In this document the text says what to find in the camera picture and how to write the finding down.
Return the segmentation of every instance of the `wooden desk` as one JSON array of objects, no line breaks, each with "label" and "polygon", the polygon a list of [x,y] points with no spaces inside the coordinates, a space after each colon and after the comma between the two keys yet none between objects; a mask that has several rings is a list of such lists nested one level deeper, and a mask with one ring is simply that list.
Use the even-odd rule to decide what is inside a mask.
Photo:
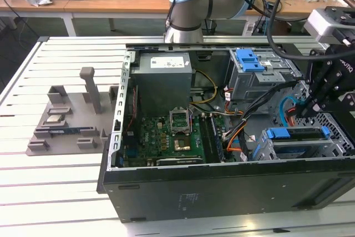
[{"label": "wooden desk", "polygon": [[[282,3],[278,15],[287,18],[304,17],[315,8],[339,5],[335,1],[307,3],[305,0],[282,0]],[[9,0],[9,4],[20,16],[62,18],[69,36],[76,36],[73,18],[109,18],[113,31],[115,29],[113,18],[164,19],[170,7],[169,0],[53,0],[52,5],[38,8],[30,6],[25,0]],[[256,0],[255,5],[262,8],[261,0]],[[14,17],[13,12],[3,1],[0,1],[0,17]],[[244,16],[237,18],[247,21],[243,35],[251,35],[259,17],[260,14],[255,10],[248,10]]]},{"label": "wooden desk", "polygon": [[167,14],[169,7],[169,0],[70,0],[64,9],[67,12]]}]

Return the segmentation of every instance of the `desk leg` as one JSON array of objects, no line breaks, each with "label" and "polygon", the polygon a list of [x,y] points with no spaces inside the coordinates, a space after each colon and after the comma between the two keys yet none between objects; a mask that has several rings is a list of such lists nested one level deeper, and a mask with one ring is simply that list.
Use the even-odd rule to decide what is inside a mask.
[{"label": "desk leg", "polygon": [[259,20],[258,16],[248,16],[244,25],[243,36],[251,36],[256,22]]},{"label": "desk leg", "polygon": [[4,17],[3,20],[11,30],[17,29],[17,25],[16,25],[15,21],[13,20],[13,17]]},{"label": "desk leg", "polygon": [[63,21],[65,23],[65,27],[67,28],[68,36],[77,36],[75,32],[74,24],[73,24],[73,17],[71,14],[66,14],[63,17]]},{"label": "desk leg", "polygon": [[109,24],[110,24],[111,32],[114,32],[116,30],[116,28],[115,28],[115,20],[112,19],[112,18],[109,18]]}]

